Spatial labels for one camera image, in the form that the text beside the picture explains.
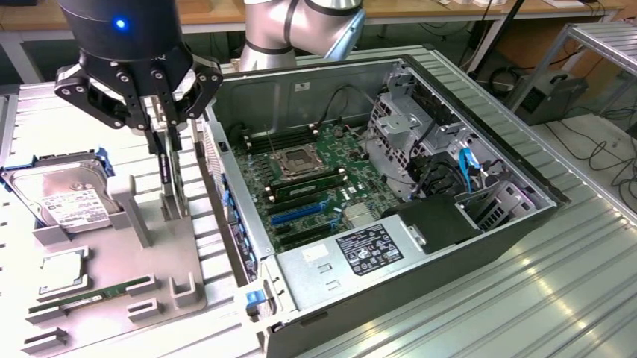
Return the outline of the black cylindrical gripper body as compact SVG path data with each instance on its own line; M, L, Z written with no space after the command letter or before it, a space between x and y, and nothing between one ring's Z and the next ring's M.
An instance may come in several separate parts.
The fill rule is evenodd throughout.
M80 47L80 67L112 90L126 84L124 73L138 90L154 90L164 73L172 90L194 65L182 38L175 1L60 1L59 6Z

